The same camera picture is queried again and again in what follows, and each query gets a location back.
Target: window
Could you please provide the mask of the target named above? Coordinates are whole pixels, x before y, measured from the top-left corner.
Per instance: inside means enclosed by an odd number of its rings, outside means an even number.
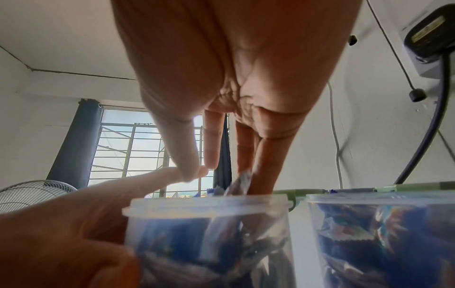
[[[202,116],[198,116],[194,119],[194,135],[199,161],[203,165],[202,132]],[[105,109],[89,185],[140,175],[161,167],[175,167],[175,164],[167,154],[163,139],[148,112]],[[204,195],[212,187],[213,170],[206,177],[190,183],[177,183],[160,191],[150,191],[148,197],[193,197],[197,193]]]

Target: electric fan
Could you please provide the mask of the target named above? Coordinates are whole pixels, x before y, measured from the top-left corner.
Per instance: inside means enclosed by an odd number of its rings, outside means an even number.
[[[15,184],[0,190],[0,214],[51,200],[76,190],[71,185],[53,180]]]

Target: dark blue curtain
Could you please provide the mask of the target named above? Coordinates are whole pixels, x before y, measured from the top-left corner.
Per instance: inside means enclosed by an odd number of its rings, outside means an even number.
[[[66,134],[48,180],[68,183],[77,189],[87,187],[98,144],[103,109],[93,99],[79,102],[73,122]]]
[[[229,150],[228,116],[224,118],[223,136],[219,154],[218,168],[213,172],[213,187],[226,189],[232,182],[231,152]]]

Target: clear plastic container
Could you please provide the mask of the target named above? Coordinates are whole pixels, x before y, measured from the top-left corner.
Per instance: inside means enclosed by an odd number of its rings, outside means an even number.
[[[134,199],[141,287],[295,288],[285,195]]]
[[[308,195],[326,288],[455,287],[455,191]]]

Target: ceiling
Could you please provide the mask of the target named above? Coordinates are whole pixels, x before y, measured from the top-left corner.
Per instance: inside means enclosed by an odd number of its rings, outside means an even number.
[[[109,0],[2,0],[0,46],[33,69],[136,78]]]

